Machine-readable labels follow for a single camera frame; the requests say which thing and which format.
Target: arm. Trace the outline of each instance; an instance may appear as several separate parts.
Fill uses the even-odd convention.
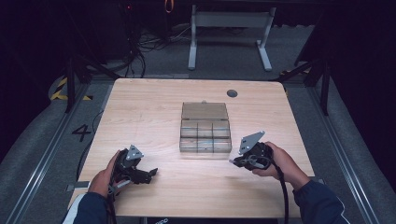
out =
[[[88,193],[77,196],[63,224],[69,223],[107,223],[108,184],[113,172],[114,163],[120,151],[113,156],[107,168],[100,171],[92,180]]]
[[[274,151],[274,161],[282,169],[285,181],[293,186],[294,201],[300,207],[303,223],[348,223],[343,217],[344,205],[328,187],[311,181],[284,149],[271,142],[265,145]],[[252,173],[277,179],[273,165]]]
[[[293,193],[303,223],[349,223],[343,203],[327,186],[311,180]]]

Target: gray floor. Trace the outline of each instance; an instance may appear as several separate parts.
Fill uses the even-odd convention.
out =
[[[224,29],[206,30],[200,32],[198,36],[197,62],[194,71],[187,69],[190,42],[183,38],[164,49],[144,54],[147,64],[146,78],[265,81],[278,77],[280,71],[293,68],[294,60],[311,31],[312,27],[273,28],[266,47],[273,71],[264,72],[259,52],[255,47],[255,40],[261,35],[261,31],[246,29],[236,35]],[[129,71],[128,77],[138,77],[141,72],[140,62],[135,60],[132,68],[135,75]],[[54,81],[49,95],[53,94],[53,89],[58,83],[59,80]],[[37,191],[32,193],[33,200],[27,202],[25,211],[21,211],[21,223],[59,223],[62,220],[72,194],[64,189],[67,184],[76,181],[78,160],[94,137],[92,126],[97,127],[100,116],[96,120],[94,118],[103,109],[112,83],[106,77],[97,76],[94,77],[87,92],[84,92],[93,96],[93,99],[78,104],[76,112],[62,134],[57,153],[48,171],[43,174],[44,178]],[[344,202],[345,215],[350,223],[364,223],[365,218],[335,157],[334,145],[317,110],[317,102],[312,100],[310,94],[312,91],[319,91],[319,84],[311,90],[299,84],[298,78],[296,82],[285,83],[290,106],[316,176],[324,179]],[[65,107],[65,101],[52,101],[51,105],[26,128],[1,163],[0,223],[6,223],[22,195],[30,176],[64,117]],[[333,83],[330,88],[329,113],[328,120],[334,127],[361,182],[378,223],[396,223],[394,191],[378,170]],[[72,132],[84,124],[89,126],[88,131],[91,133],[86,134],[83,141],[79,142],[80,135]],[[138,222],[135,217],[119,217],[119,219],[120,223]],[[292,223],[300,223],[300,221],[294,219]]]

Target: wooden tabletop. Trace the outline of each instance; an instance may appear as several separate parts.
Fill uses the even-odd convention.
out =
[[[237,91],[232,98],[228,90]],[[130,185],[116,198],[118,216],[283,217],[279,182],[238,168],[227,159],[186,159],[179,151],[183,102],[225,103],[233,150],[240,139],[265,131],[261,142],[283,147],[308,175],[314,172],[281,84],[258,81],[118,79],[79,181],[92,180],[118,149],[145,154],[138,169],[158,168],[149,185]],[[290,216],[298,217],[291,185]],[[83,189],[75,190],[73,198]]]

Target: transparent plastic box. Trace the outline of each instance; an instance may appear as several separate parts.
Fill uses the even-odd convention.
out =
[[[229,154],[230,122],[224,103],[183,103],[180,152],[190,155]]]

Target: human hand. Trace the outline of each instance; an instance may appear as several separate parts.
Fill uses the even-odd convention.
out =
[[[107,198],[108,184],[110,183],[111,173],[113,172],[114,163],[119,156],[120,151],[111,158],[105,170],[100,171],[92,180],[88,192],[95,192]]]
[[[309,182],[309,177],[300,169],[293,158],[284,149],[277,147],[271,142],[266,142],[265,145],[274,151],[274,161],[276,165],[282,170],[285,181],[291,183],[295,190],[300,189]],[[274,165],[268,167],[267,170],[254,169],[252,173],[259,176],[272,176],[278,179]]]

